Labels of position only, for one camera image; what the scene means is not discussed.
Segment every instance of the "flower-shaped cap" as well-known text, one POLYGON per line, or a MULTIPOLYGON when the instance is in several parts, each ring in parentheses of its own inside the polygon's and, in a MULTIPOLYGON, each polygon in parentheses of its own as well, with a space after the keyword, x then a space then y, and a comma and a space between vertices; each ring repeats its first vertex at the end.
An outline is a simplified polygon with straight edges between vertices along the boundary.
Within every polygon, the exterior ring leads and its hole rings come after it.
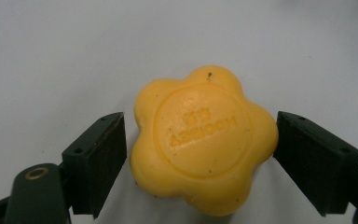
POLYGON ((278 143, 272 116, 248 101, 237 78, 219 66, 182 80, 152 81, 134 113, 140 135, 131 170, 138 185, 158 197, 181 196, 212 216, 244 203, 254 168, 278 143))

